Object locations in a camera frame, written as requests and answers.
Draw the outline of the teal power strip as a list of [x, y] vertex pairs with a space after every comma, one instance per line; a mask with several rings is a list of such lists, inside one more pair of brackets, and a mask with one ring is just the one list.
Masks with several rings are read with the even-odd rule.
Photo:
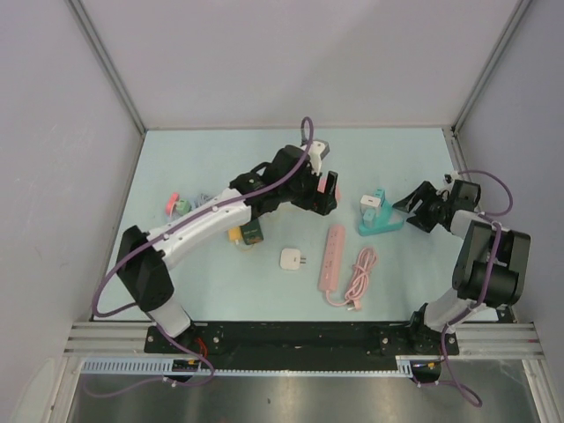
[[363, 211], [360, 210], [360, 223], [358, 232], [361, 236], [371, 236], [395, 232], [403, 228], [404, 218], [392, 207], [387, 199], [382, 201], [381, 207], [376, 210], [377, 219], [372, 227], [363, 225]]

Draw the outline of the white charger plug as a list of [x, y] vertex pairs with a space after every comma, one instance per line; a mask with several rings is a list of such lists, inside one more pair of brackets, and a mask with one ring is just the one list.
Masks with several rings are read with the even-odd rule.
[[307, 262], [299, 249], [284, 248], [280, 252], [279, 267], [285, 271], [298, 271]]

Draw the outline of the pink power strip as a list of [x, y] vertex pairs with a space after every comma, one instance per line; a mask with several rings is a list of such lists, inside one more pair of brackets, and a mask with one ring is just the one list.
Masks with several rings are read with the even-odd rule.
[[318, 289], [323, 293], [333, 293], [338, 288], [344, 248], [345, 227], [339, 224], [330, 226], [318, 280]]

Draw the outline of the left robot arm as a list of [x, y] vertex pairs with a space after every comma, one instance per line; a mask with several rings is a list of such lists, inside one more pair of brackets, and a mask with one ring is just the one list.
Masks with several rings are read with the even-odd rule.
[[336, 209], [338, 175], [322, 174], [328, 143], [287, 145], [270, 162], [238, 175], [227, 189], [177, 220], [148, 232], [138, 226], [122, 235], [118, 278], [146, 315], [164, 332], [164, 341], [182, 353], [195, 341], [188, 312], [174, 297], [170, 271], [199, 244], [243, 226], [283, 203], [326, 216]]

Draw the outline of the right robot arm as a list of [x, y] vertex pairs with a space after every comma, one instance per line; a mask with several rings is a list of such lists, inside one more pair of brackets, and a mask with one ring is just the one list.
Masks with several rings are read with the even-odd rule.
[[447, 174], [442, 189], [424, 181], [393, 204], [419, 230], [429, 234], [442, 226], [463, 240], [451, 288], [413, 312], [404, 327], [414, 353], [444, 351], [459, 323], [485, 308], [512, 306], [523, 294], [531, 236], [478, 211], [480, 199], [479, 184]]

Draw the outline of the white plug on teal strip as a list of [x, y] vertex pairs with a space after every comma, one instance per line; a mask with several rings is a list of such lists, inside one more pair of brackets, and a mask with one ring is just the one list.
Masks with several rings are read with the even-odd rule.
[[360, 199], [360, 209], [364, 212], [366, 209], [379, 209], [382, 200], [379, 197], [363, 195]]

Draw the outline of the teal plug lower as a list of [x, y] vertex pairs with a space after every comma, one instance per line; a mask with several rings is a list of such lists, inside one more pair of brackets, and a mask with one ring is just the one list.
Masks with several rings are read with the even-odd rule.
[[367, 227], [372, 227], [377, 219], [377, 213], [375, 209], [367, 209], [363, 213], [363, 225]]

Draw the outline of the yellow plug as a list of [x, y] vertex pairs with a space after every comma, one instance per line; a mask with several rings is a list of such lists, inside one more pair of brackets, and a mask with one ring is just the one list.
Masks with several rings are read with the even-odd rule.
[[235, 226], [227, 231], [228, 239], [230, 242], [233, 242], [235, 245], [238, 245], [242, 241], [242, 233], [241, 228], [239, 226]]

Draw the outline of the red pink plug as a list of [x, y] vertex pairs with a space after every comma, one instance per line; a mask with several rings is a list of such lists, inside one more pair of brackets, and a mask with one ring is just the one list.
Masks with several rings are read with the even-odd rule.
[[179, 200], [179, 194], [176, 192], [174, 192], [167, 200], [167, 204], [165, 207], [165, 213], [167, 216], [171, 216], [173, 214], [174, 208], [178, 200]]

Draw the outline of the dark green charger block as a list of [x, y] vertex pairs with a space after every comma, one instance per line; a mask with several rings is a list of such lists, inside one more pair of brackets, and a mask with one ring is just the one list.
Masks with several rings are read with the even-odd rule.
[[258, 219], [240, 226], [241, 237], [246, 245], [252, 246], [263, 241], [263, 231]]

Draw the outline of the green small adapter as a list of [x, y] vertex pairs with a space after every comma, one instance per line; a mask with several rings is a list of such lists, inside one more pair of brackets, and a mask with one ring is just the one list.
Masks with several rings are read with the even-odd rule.
[[179, 200], [175, 203], [175, 210], [181, 216], [189, 213], [191, 209], [192, 205], [188, 200]]

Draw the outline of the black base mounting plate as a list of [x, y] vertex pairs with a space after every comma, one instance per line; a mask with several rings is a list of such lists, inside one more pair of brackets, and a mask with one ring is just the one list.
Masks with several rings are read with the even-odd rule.
[[243, 346], [294, 348], [313, 346], [332, 351], [359, 347], [382, 356], [436, 355], [446, 346], [458, 353], [456, 337], [442, 336], [415, 319], [410, 322], [196, 322], [174, 338], [185, 348], [195, 346], [220, 355]]

